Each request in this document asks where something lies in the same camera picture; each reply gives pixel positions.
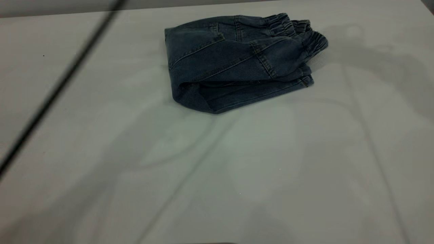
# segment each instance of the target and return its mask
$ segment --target jeans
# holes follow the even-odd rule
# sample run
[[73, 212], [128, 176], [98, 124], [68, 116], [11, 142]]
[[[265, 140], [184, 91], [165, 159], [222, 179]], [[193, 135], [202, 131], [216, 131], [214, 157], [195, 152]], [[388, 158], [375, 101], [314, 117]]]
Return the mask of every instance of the jeans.
[[198, 20], [165, 37], [173, 99], [213, 114], [312, 85], [306, 62], [328, 45], [285, 13]]

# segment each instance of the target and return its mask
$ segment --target white table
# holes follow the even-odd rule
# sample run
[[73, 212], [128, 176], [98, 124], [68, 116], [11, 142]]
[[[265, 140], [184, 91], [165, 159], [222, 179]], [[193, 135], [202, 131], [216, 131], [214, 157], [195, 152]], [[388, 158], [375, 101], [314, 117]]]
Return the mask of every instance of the white table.
[[[164, 28], [281, 12], [329, 40], [314, 86], [221, 115], [172, 100]], [[1, 154], [101, 16], [0, 19]], [[434, 243], [433, 40], [418, 0], [124, 11], [1, 182], [0, 243], [405, 243], [388, 187]]]

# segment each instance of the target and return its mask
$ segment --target elastic cuff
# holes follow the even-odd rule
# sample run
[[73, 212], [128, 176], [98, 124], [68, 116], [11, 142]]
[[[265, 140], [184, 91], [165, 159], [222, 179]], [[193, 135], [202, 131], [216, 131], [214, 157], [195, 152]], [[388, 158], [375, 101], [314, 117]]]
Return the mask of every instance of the elastic cuff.
[[310, 57], [323, 51], [329, 45], [325, 36], [316, 31], [306, 32], [303, 38], [303, 46]]
[[295, 34], [293, 23], [286, 13], [264, 18], [272, 36], [292, 36]]
[[301, 34], [312, 30], [309, 20], [292, 20], [291, 22], [293, 23], [296, 34]]

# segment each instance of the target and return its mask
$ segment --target back pocket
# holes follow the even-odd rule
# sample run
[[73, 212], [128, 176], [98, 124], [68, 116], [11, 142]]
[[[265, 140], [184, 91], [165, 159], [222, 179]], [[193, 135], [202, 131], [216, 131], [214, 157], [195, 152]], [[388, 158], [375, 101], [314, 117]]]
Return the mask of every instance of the back pocket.
[[169, 69], [183, 58], [224, 40], [218, 23], [185, 24], [166, 29], [165, 35]]

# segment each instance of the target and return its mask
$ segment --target black wire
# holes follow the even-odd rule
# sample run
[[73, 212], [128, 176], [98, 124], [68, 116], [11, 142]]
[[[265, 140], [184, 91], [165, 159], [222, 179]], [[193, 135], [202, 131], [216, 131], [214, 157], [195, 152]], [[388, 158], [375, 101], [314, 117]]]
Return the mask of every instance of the black wire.
[[6, 156], [0, 165], [0, 181], [3, 179], [5, 173], [12, 165], [14, 159], [23, 149], [24, 145], [30, 139], [35, 129], [42, 122], [46, 114], [52, 108], [53, 104], [59, 99], [62, 92], [65, 91], [67, 85], [69, 85], [74, 78], [75, 74], [80, 70], [83, 63], [88, 58], [92, 50], [97, 46], [98, 41], [102, 38], [104, 33], [107, 31], [110, 23], [114, 20], [119, 10], [126, 4], [128, 0], [116, 0], [112, 7], [106, 13], [105, 17], [102, 19], [101, 23], [96, 28], [96, 31], [91, 35], [89, 41], [83, 46], [79, 54], [74, 58], [73, 62], [64, 72], [64, 74], [59, 79], [57, 85], [55, 85], [52, 92], [47, 96], [47, 98], [41, 104], [39, 110], [28, 122], [25, 129], [21, 132], [18, 139], [15, 141], [14, 145], [10, 148]]

